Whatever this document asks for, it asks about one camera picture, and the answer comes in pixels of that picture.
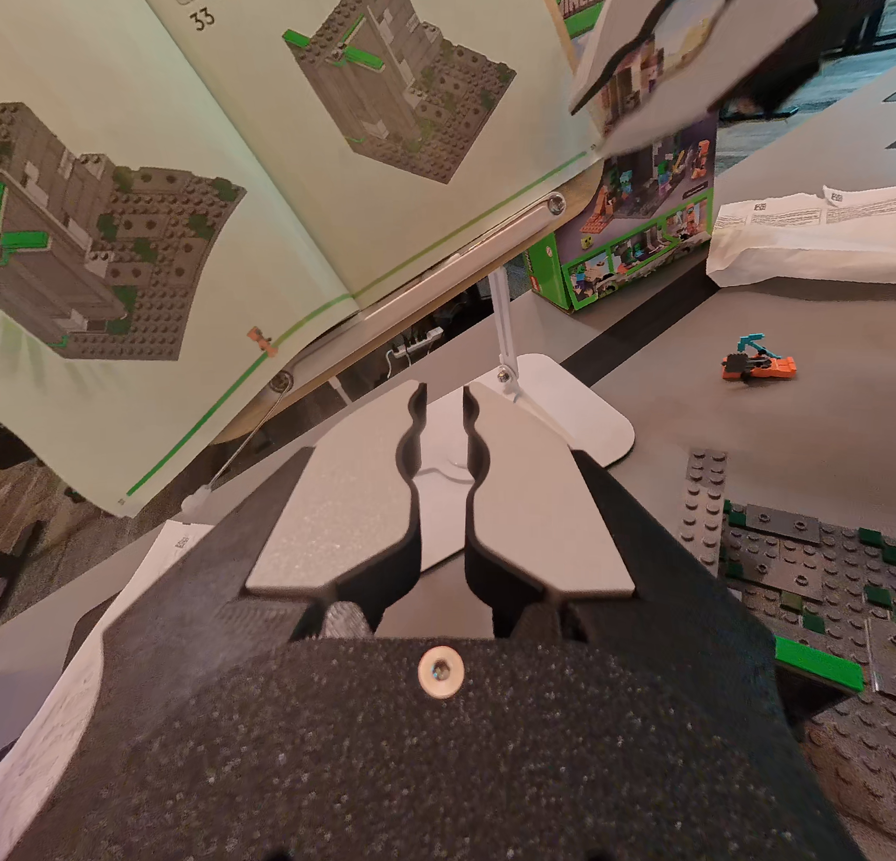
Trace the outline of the building instruction booklet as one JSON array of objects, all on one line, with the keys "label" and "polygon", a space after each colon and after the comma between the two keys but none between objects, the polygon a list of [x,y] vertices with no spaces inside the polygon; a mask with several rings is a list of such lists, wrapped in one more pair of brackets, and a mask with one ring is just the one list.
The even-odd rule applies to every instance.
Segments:
[{"label": "building instruction booklet", "polygon": [[2,425],[134,516],[597,160],[546,0],[2,0]]}]

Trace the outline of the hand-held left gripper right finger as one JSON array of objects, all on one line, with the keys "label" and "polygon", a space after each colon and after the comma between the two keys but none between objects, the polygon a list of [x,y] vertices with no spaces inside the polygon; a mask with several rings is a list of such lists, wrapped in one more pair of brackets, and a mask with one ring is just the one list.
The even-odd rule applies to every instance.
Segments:
[{"label": "hand-held left gripper right finger", "polygon": [[635,586],[568,442],[481,383],[463,390],[465,572],[488,606],[631,598]]}]

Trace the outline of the green tile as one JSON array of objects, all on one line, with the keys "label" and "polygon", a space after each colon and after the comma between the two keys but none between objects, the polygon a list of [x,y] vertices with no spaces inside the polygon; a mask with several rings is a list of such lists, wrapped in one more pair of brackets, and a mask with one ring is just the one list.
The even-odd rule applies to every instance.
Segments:
[{"label": "green tile", "polygon": [[775,661],[782,669],[842,692],[858,694],[865,690],[861,665],[804,643],[776,636]]}]

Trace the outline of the white power strip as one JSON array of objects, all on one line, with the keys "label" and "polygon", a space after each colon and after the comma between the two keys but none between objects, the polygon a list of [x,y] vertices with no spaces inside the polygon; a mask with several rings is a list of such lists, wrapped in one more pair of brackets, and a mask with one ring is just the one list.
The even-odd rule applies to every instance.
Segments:
[{"label": "white power strip", "polygon": [[409,358],[422,352],[429,352],[432,346],[441,341],[444,331],[441,327],[434,327],[425,334],[411,331],[408,334],[402,332],[389,345],[386,355],[394,359]]}]

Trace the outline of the grey brick wall model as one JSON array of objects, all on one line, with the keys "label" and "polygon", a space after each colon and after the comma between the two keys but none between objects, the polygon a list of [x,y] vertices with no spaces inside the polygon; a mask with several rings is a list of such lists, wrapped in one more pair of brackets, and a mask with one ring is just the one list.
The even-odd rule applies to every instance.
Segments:
[{"label": "grey brick wall model", "polygon": [[775,637],[861,665],[842,692],[778,669],[790,726],[869,859],[894,859],[894,538],[726,497],[718,579]]}]

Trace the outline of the long dark grey studded plate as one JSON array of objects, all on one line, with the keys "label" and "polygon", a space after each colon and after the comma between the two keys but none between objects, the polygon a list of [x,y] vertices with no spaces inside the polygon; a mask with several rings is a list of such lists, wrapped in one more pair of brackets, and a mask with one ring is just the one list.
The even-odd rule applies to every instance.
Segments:
[{"label": "long dark grey studded plate", "polygon": [[692,448],[678,539],[712,577],[719,575],[727,453]]}]

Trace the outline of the grey desk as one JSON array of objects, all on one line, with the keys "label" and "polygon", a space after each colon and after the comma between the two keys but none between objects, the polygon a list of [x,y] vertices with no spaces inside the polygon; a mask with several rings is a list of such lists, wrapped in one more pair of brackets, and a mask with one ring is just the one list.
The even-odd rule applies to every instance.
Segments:
[{"label": "grey desk", "polygon": [[[765,196],[894,186],[893,66],[734,163],[717,183],[721,203]],[[713,293],[703,264],[684,259],[573,318],[523,295],[524,350],[555,357],[632,423],[633,451],[611,471],[672,531],[687,452],[728,454],[734,499],[805,512],[894,536],[894,285],[787,280]],[[798,376],[778,387],[724,382],[719,360],[736,335],[766,329],[794,354]],[[127,526],[125,545],[88,546],[93,568],[2,624],[2,746],[17,738],[63,670],[83,614],[136,570],[160,528]],[[384,638],[482,637],[487,610],[463,582],[460,558],[424,574],[387,610]],[[812,725],[822,785],[869,859],[894,859],[894,749],[847,760],[859,743],[833,724]]]}]

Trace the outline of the crumpled white paper bag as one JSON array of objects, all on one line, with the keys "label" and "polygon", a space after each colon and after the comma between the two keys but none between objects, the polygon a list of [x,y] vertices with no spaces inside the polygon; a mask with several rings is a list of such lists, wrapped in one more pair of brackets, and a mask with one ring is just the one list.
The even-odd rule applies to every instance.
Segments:
[{"label": "crumpled white paper bag", "polygon": [[729,203],[715,218],[707,275],[719,287],[772,278],[895,284],[895,188]]}]

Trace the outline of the small printed paper bag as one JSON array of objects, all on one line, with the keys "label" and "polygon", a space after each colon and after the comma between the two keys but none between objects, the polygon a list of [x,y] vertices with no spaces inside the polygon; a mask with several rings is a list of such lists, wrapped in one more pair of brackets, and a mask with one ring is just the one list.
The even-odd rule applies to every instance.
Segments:
[{"label": "small printed paper bag", "polygon": [[98,697],[106,628],[209,524],[165,522],[4,624],[1,857],[60,780]]}]

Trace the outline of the orange toy brick figure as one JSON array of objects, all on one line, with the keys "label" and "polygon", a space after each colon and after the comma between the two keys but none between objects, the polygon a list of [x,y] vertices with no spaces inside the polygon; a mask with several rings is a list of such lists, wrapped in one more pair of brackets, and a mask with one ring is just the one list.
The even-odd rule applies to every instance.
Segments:
[{"label": "orange toy brick figure", "polygon": [[797,376],[798,368],[792,357],[781,357],[763,344],[762,332],[741,336],[736,350],[723,358],[721,377],[725,381],[751,380],[789,381]]}]

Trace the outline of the white adjustable book stand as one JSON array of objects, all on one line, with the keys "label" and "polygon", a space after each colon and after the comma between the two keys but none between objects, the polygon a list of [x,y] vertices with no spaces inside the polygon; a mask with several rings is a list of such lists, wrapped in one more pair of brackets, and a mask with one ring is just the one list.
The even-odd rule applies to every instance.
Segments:
[{"label": "white adjustable book stand", "polygon": [[[474,364],[473,376],[461,385],[480,381],[510,400],[523,400],[527,409],[573,440],[599,464],[619,462],[633,449],[631,423],[590,388],[573,386],[574,376],[543,354],[519,354],[513,336],[510,294],[503,266],[516,253],[543,239],[580,213],[595,194],[602,176],[602,161],[590,166],[558,189],[524,208],[475,242],[439,262],[422,276],[387,298],[328,330],[279,370],[289,376],[289,388],[277,393],[264,389],[249,407],[225,428],[243,439],[232,460],[247,447],[281,407],[298,402],[324,382],[335,384],[339,374],[364,356],[395,339],[414,322],[461,290],[472,287],[474,276],[486,276],[496,310],[496,348],[485,349],[486,362]],[[435,392],[428,388],[428,418],[434,431],[424,432],[422,443],[422,564],[426,571],[442,564],[463,545],[462,488],[472,484],[466,469],[466,434],[450,415],[462,411],[462,389]]]}]

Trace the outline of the green toy brick set box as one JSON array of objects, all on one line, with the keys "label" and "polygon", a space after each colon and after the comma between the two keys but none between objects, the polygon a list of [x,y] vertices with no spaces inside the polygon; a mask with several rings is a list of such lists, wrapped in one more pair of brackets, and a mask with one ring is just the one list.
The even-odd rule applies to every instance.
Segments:
[{"label": "green toy brick set box", "polygon": [[[604,131],[693,57],[725,0],[678,0],[590,102]],[[709,239],[719,116],[604,161],[597,191],[522,258],[532,290],[580,310]]]}]

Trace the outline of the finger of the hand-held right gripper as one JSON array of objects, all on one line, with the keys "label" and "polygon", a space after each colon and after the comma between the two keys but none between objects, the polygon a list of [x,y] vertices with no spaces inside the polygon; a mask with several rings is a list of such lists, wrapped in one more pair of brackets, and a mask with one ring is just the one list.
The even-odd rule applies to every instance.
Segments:
[{"label": "finger of the hand-held right gripper", "polygon": [[606,0],[579,61],[569,100],[577,114],[613,76],[621,61],[650,37],[677,0]]},{"label": "finger of the hand-held right gripper", "polygon": [[639,150],[699,121],[817,14],[815,0],[725,0],[689,62],[662,78],[636,110],[606,131],[593,111],[597,153]]}]

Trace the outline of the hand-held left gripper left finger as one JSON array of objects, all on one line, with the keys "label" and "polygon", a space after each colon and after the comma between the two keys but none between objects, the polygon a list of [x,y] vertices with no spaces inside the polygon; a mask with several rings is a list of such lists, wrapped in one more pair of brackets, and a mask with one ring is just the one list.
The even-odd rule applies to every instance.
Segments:
[{"label": "hand-held left gripper left finger", "polygon": [[247,579],[256,596],[383,613],[421,572],[420,435],[427,385],[355,409],[316,444]]}]

